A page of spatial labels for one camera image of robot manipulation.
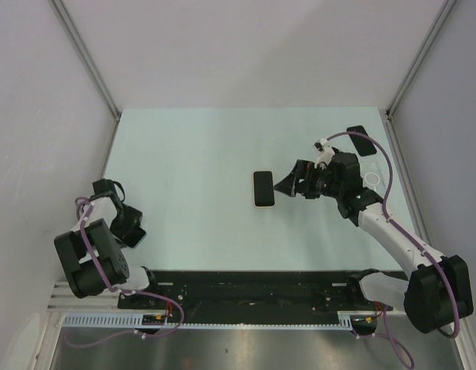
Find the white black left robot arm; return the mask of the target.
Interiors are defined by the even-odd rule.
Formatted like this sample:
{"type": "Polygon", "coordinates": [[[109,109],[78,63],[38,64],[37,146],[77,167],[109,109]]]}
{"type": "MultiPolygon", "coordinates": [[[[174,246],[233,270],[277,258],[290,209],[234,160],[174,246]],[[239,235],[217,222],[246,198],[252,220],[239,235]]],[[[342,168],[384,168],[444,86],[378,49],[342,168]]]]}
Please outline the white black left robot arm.
{"type": "Polygon", "coordinates": [[[150,282],[147,268],[131,265],[123,253],[146,236],[142,211],[125,203],[125,191],[116,180],[103,178],[92,188],[92,196],[75,199],[75,226],[54,240],[72,293],[87,298],[104,291],[126,292],[145,308],[157,306],[161,288],[150,282]]]}

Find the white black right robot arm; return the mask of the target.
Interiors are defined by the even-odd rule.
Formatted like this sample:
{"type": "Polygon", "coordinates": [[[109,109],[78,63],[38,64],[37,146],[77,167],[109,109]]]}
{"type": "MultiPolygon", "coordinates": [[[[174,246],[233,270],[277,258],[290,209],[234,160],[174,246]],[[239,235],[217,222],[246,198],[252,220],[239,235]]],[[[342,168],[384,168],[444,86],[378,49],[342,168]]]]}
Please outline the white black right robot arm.
{"type": "Polygon", "coordinates": [[[274,189],[288,197],[335,199],[342,218],[384,247],[409,279],[403,307],[418,331],[429,333],[473,314],[466,262],[457,255],[446,257],[396,227],[383,198],[364,186],[356,155],[336,153],[329,163],[298,160],[274,189]]]}

